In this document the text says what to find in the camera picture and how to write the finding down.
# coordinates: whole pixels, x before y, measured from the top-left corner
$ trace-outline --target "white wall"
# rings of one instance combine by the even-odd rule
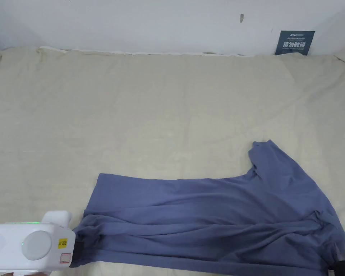
[[[0,50],[273,54],[281,30],[316,31],[311,54],[345,50],[345,0],[0,0]]]

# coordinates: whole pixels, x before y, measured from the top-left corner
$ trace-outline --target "round cap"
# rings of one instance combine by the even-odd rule
[[[50,249],[51,237],[45,231],[36,231],[29,234],[22,243],[22,253],[31,261],[42,259]]]

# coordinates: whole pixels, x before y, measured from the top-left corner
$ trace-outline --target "green indicator light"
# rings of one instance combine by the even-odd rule
[[[40,224],[41,222],[12,222],[12,224]]]

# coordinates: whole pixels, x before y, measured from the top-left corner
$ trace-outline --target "blue t-shirt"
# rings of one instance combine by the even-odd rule
[[[132,263],[228,275],[327,275],[345,233],[327,197],[271,140],[224,179],[100,174],[71,266]]]

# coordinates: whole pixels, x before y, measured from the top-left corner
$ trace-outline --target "mattress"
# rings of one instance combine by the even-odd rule
[[[227,178],[273,140],[345,230],[345,62],[337,56],[0,52],[0,223],[69,210],[99,173]],[[97,262],[53,275],[202,275]]]

